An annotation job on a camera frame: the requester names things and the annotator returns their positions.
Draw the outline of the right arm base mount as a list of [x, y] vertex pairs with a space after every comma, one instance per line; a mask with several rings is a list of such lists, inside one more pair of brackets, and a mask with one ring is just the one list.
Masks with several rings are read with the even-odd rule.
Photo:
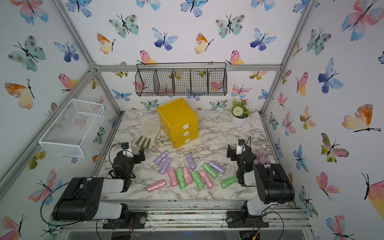
[[251, 216], [243, 211], [227, 211], [226, 223], [228, 228], [268, 228], [269, 223], [264, 216]]

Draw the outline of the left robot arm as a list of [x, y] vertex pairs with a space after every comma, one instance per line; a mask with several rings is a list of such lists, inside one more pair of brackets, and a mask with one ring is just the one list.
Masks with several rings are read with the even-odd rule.
[[91, 220], [118, 220], [129, 218], [124, 204], [104, 203], [102, 195], [125, 193], [135, 177], [133, 169], [136, 164], [146, 160], [144, 147], [137, 155], [122, 144], [112, 162], [112, 178], [93, 177], [73, 178], [56, 203], [52, 217], [55, 221], [88, 222]]

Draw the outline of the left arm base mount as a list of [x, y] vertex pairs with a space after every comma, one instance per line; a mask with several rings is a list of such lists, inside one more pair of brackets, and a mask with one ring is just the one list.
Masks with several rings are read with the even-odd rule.
[[130, 212], [125, 211], [118, 219], [108, 220], [108, 223], [103, 224], [104, 230], [141, 230], [145, 228], [147, 221], [146, 212]]

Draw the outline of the yellow drawer cabinet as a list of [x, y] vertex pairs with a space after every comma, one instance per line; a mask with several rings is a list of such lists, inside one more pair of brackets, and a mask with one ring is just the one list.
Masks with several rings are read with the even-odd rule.
[[199, 117], [184, 99], [157, 108], [162, 129], [175, 149], [198, 138]]

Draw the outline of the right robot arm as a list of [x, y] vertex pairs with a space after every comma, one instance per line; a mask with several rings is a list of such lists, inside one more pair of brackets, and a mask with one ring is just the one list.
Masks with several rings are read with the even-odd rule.
[[244, 220], [261, 217], [274, 206], [295, 199], [295, 190], [281, 164], [262, 159], [264, 152], [252, 152], [251, 140], [239, 139], [237, 147], [228, 146], [227, 158], [236, 162], [238, 169], [231, 182], [243, 187], [256, 187], [257, 194], [245, 201], [241, 208]]

